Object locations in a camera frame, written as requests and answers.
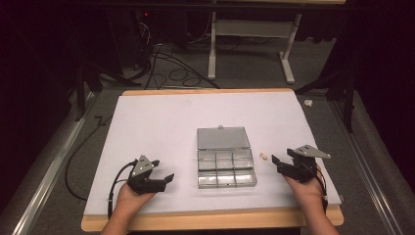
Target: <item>table leg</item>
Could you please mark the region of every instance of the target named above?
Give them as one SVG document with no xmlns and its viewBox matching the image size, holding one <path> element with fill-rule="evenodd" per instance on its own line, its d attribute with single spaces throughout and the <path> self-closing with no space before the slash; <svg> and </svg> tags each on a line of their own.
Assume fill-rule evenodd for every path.
<svg viewBox="0 0 415 235">
<path fill-rule="evenodd" d="M 294 84 L 296 82 L 294 80 L 293 72 L 291 71 L 290 63 L 288 62 L 288 56 L 290 55 L 291 48 L 293 47 L 294 39 L 296 38 L 297 30 L 300 25 L 300 20 L 301 20 L 301 14 L 296 14 L 296 18 L 294 19 L 293 26 L 291 27 L 286 50 L 284 52 L 280 52 L 281 64 L 283 66 L 286 80 L 289 84 Z"/>
<path fill-rule="evenodd" d="M 207 78 L 216 78 L 216 12 L 211 13 L 210 53 L 208 55 Z"/>
</svg>

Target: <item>box lid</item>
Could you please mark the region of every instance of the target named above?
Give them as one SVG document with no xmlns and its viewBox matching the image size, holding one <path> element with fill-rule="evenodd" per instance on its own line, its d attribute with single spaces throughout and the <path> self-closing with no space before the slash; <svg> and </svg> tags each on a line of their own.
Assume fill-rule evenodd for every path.
<svg viewBox="0 0 415 235">
<path fill-rule="evenodd" d="M 199 150 L 249 149 L 247 132 L 242 127 L 198 128 Z"/>
</svg>

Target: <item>metal box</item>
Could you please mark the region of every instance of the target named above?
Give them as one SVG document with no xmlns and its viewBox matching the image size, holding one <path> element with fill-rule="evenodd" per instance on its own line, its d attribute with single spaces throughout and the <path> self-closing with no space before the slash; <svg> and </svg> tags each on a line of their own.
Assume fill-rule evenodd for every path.
<svg viewBox="0 0 415 235">
<path fill-rule="evenodd" d="M 199 128 L 198 150 L 200 189 L 256 185 L 253 154 L 244 127 Z"/>
</svg>

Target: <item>wrist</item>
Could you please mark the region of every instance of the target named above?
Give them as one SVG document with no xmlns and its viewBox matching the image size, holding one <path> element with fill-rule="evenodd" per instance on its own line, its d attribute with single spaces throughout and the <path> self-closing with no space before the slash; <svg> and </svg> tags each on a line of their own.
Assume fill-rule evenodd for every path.
<svg viewBox="0 0 415 235">
<path fill-rule="evenodd" d="M 122 208 L 115 207 L 113 216 L 115 215 L 116 217 L 119 217 L 124 221 L 130 221 L 136 213 L 136 211 L 123 210 Z"/>
</svg>

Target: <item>black curtain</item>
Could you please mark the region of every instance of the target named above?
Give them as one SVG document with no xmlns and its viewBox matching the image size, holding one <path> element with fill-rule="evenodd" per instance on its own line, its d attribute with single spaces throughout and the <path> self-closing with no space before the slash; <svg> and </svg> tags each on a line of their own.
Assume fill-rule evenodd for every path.
<svg viewBox="0 0 415 235">
<path fill-rule="evenodd" d="M 73 60 L 52 13 L 0 3 L 0 212 L 70 109 Z"/>
</svg>

